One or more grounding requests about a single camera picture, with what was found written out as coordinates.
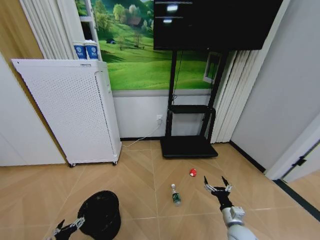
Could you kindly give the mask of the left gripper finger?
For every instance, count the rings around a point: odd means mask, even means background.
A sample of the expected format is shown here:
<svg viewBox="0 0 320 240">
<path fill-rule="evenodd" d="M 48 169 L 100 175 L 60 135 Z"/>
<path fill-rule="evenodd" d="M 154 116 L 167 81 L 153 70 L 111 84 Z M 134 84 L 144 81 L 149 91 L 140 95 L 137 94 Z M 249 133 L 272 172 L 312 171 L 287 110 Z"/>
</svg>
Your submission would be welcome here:
<svg viewBox="0 0 320 240">
<path fill-rule="evenodd" d="M 71 223 L 70 227 L 80 228 L 84 223 L 85 223 L 85 218 L 80 217 L 80 218 L 77 218 L 73 223 Z"/>
<path fill-rule="evenodd" d="M 64 238 L 64 233 L 63 233 L 63 225 L 64 225 L 65 220 L 63 219 L 57 227 L 53 230 L 53 233 L 46 237 L 46 239 L 63 239 Z"/>
</svg>

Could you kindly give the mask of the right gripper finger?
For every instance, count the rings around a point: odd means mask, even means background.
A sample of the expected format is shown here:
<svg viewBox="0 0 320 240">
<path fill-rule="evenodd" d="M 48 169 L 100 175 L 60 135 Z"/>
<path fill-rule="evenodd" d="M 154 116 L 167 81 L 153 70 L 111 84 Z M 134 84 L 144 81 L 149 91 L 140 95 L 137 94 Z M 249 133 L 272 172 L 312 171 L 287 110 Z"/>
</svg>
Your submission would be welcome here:
<svg viewBox="0 0 320 240">
<path fill-rule="evenodd" d="M 223 183 L 225 185 L 225 189 L 224 190 L 226 192 L 230 192 L 231 189 L 232 189 L 232 185 L 230 185 L 229 182 L 223 176 L 221 178 L 222 178 L 222 181 L 223 181 Z"/>
<path fill-rule="evenodd" d="M 208 183 L 207 178 L 205 176 L 204 176 L 204 188 L 210 193 L 216 191 L 216 189 Z"/>
</svg>

